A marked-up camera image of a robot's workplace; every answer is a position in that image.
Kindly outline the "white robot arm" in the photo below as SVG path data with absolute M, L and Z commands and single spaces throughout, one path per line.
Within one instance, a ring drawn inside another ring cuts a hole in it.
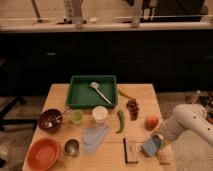
M 173 109 L 172 116 L 157 129 L 165 144 L 177 140 L 186 130 L 191 130 L 213 146 L 213 124 L 207 121 L 207 110 L 200 104 L 181 104 Z

